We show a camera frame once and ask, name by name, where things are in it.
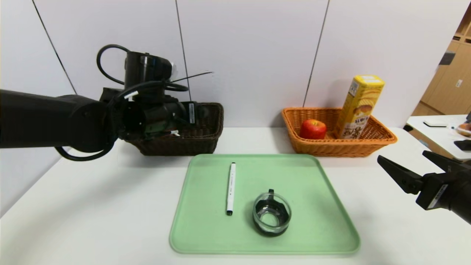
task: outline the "label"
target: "label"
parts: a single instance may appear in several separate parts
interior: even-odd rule
[[[342,132],[342,139],[358,139],[366,126],[366,120],[361,123],[346,123],[343,132]]]
[[[424,142],[423,140],[419,140],[419,142],[420,142],[421,144],[425,145],[426,147],[429,147],[429,144],[426,143],[426,142]]]
[[[443,195],[447,187],[448,187],[448,184],[441,186],[440,190],[437,192],[437,194],[435,195],[435,197],[433,198],[432,202],[429,204],[427,209],[431,209],[435,207],[435,205],[437,204],[437,202],[439,201],[440,197]]]
[[[194,124],[195,123],[195,104],[194,103],[188,104],[188,108],[190,109],[190,123]]]
[[[349,94],[352,95],[352,97],[355,97],[358,91],[358,83],[353,81],[352,84],[350,85],[349,89]]]
[[[354,121],[356,125],[363,125],[366,124],[370,116],[360,117]]]
[[[173,134],[175,136],[180,136],[180,134],[178,133],[178,130],[170,131],[170,134]]]

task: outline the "table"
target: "table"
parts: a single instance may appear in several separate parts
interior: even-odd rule
[[[361,237],[349,256],[182,255],[169,233],[191,157],[144,157],[125,142],[98,160],[61,159],[0,220],[1,265],[468,264],[471,226],[424,211],[376,163],[441,172],[402,129],[365,158],[320,157]],[[225,128],[216,153],[292,153],[284,128]]]
[[[412,116],[407,120],[407,124],[439,145],[454,158],[458,160],[468,160],[471,159],[471,151],[462,151],[453,142],[469,140],[469,138],[449,128],[450,126],[458,126],[464,123],[466,116],[467,115]],[[428,127],[423,123],[425,119],[440,120],[443,123],[449,124],[449,127]]]

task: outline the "brown wicker basket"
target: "brown wicker basket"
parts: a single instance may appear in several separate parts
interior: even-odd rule
[[[129,141],[145,156],[196,156],[212,154],[224,123],[224,109],[219,103],[200,103],[209,114],[197,128],[179,130],[179,137],[165,136],[151,141]]]
[[[336,139],[333,129],[341,108],[285,108],[282,111],[291,144],[297,153],[318,157],[367,157],[376,150],[395,143],[397,137],[373,116],[366,124],[360,139]],[[319,120],[327,126],[323,140],[299,136],[301,124],[307,119]]]

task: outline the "cabinet door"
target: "cabinet door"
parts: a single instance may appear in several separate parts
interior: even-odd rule
[[[457,42],[450,42],[450,45],[448,46],[447,50],[451,50],[456,52],[458,50],[458,47],[460,47],[460,44]],[[440,80],[442,79],[443,75],[447,72],[449,66],[438,66],[437,72],[433,76],[432,81],[430,82],[429,86],[427,87],[427,90],[425,91],[424,95],[422,96],[421,101],[430,105],[429,101],[433,93],[435,92],[435,89],[437,88]]]
[[[466,114],[471,105],[471,46],[460,44],[428,104],[446,114]]]

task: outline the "white wall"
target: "white wall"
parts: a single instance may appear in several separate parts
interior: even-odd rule
[[[341,107],[355,75],[386,85],[373,115],[402,127],[424,94],[470,0],[333,0],[306,107]]]
[[[97,68],[97,52],[107,44],[166,58],[177,66],[176,79],[186,76],[175,0],[35,2],[79,95],[99,99],[103,87],[123,87],[104,77]],[[124,51],[107,50],[102,56],[103,69],[123,81],[125,58]],[[188,92],[167,94],[189,100]]]
[[[224,106],[229,127],[283,126],[302,107],[327,0],[178,0],[193,100]]]
[[[1,2],[1,89],[48,96],[74,93],[31,0]],[[2,149],[0,215],[59,158],[53,148]]]

